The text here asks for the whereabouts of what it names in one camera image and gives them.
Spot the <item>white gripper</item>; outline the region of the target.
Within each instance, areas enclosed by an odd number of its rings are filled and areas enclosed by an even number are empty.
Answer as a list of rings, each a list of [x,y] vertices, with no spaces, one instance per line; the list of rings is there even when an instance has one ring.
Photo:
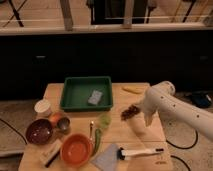
[[[145,125],[150,126],[153,121],[153,115],[157,111],[157,105],[148,97],[142,98],[137,107],[144,113]]]

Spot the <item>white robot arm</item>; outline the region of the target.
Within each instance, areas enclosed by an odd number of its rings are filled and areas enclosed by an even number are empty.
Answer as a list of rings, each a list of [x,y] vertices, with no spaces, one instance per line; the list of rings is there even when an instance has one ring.
[[[174,94],[175,86],[170,81],[162,81],[146,89],[143,98],[136,103],[144,114],[145,125],[152,124],[156,111],[164,110],[213,141],[213,113],[183,102]]]

